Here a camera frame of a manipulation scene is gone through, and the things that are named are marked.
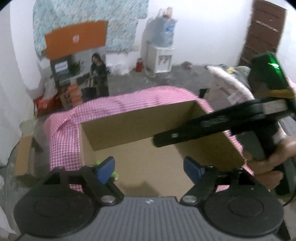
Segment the white box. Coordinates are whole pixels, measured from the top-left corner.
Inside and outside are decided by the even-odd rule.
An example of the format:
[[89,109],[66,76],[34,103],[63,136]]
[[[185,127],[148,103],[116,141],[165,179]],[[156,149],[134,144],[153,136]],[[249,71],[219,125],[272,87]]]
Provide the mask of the white box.
[[172,69],[172,57],[174,46],[157,47],[149,44],[147,68],[157,73],[167,73]]

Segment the silver screw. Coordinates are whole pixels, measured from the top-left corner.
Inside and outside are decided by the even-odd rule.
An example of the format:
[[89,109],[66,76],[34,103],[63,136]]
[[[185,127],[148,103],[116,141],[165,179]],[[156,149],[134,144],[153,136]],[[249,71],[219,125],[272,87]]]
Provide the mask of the silver screw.
[[178,133],[171,134],[171,137],[172,137],[172,138],[177,138],[178,136],[179,136]]
[[195,203],[197,201],[197,197],[188,195],[188,196],[182,197],[182,200],[185,203]]
[[114,203],[115,200],[116,200],[116,198],[111,195],[105,195],[105,196],[101,197],[101,201],[103,203]]

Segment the open cardboard box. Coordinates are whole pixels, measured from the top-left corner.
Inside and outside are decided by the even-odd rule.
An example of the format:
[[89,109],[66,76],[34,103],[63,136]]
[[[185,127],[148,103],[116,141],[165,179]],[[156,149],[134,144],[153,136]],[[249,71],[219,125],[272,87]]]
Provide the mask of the open cardboard box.
[[153,135],[205,115],[195,101],[125,112],[84,122],[80,127],[82,165],[115,158],[117,187],[127,196],[182,197],[192,186],[183,170],[190,156],[221,170],[241,167],[244,158],[224,133],[156,148]]

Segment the green toy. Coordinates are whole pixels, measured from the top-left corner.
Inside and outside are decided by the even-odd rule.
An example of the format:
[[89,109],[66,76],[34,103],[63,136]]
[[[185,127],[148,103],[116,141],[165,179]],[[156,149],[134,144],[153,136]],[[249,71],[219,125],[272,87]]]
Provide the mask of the green toy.
[[[97,166],[100,165],[100,164],[101,164],[101,161],[96,162]],[[111,175],[111,178],[113,178],[114,181],[117,181],[118,177],[119,177],[119,175],[116,172],[113,172],[112,175]]]

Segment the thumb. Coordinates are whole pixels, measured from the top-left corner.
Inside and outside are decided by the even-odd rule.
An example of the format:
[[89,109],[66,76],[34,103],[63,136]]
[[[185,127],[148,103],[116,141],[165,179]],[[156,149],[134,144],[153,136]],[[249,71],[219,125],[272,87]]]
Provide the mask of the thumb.
[[287,136],[282,140],[276,151],[268,158],[268,164],[276,167],[285,160],[296,155],[296,137]]

